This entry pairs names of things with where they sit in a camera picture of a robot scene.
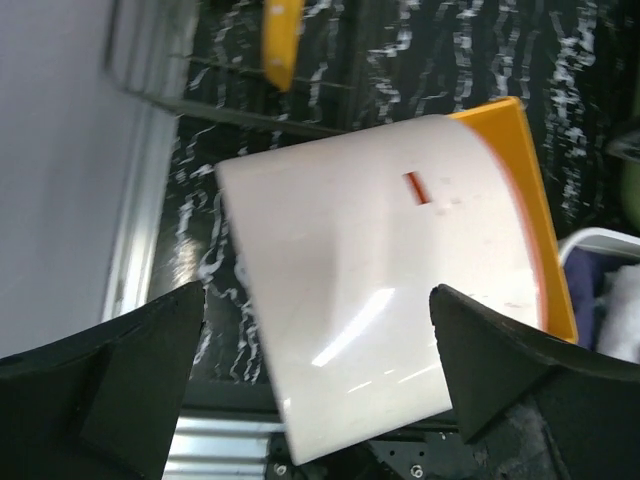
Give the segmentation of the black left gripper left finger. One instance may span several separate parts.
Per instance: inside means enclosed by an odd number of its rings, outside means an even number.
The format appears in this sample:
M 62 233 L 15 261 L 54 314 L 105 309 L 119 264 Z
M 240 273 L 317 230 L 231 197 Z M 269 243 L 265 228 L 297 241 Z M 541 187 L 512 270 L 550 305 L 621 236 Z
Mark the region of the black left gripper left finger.
M 1 361 L 4 479 L 159 479 L 200 339 L 187 283 Z

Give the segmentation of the navy blue garment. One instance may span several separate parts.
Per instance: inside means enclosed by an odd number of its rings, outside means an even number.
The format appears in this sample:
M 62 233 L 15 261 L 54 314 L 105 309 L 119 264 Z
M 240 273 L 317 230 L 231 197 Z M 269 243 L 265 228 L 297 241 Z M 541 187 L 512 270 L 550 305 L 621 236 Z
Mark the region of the navy blue garment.
M 596 300 L 602 293 L 606 275 L 617 271 L 624 261 L 581 248 L 574 248 L 564 263 L 564 273 L 578 333 L 578 345 L 593 350 L 597 333 Z

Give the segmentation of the white grey cloth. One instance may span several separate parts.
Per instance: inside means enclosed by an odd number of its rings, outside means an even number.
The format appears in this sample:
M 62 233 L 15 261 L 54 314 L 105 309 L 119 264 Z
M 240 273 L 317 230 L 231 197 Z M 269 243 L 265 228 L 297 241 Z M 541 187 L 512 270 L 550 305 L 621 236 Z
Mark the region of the white grey cloth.
M 612 277 L 606 296 L 606 315 L 596 351 L 639 364 L 639 266 L 621 267 Z

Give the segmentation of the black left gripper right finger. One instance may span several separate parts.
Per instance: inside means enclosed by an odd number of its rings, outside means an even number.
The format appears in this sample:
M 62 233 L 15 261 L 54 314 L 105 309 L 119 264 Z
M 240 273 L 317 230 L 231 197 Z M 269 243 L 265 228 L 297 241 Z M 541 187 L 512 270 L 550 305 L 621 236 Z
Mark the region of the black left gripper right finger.
M 432 324 L 480 479 L 636 479 L 639 367 L 439 285 Z

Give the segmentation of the white cylinder appliance orange lid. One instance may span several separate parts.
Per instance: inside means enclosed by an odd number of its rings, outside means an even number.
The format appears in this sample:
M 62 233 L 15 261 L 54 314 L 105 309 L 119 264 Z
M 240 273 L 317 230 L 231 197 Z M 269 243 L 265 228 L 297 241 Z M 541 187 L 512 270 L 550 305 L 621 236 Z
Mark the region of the white cylinder appliance orange lid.
M 450 408 L 440 284 L 577 338 L 517 98 L 226 160 L 216 178 L 297 464 Z

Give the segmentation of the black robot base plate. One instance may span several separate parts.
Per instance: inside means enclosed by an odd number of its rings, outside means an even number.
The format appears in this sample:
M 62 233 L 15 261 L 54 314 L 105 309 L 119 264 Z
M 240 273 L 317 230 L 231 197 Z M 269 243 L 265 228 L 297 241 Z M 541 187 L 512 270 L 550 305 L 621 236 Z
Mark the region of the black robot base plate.
M 517 434 L 467 444 L 452 424 L 403 428 L 296 465 L 285 436 L 270 436 L 264 479 L 566 479 L 546 439 Z

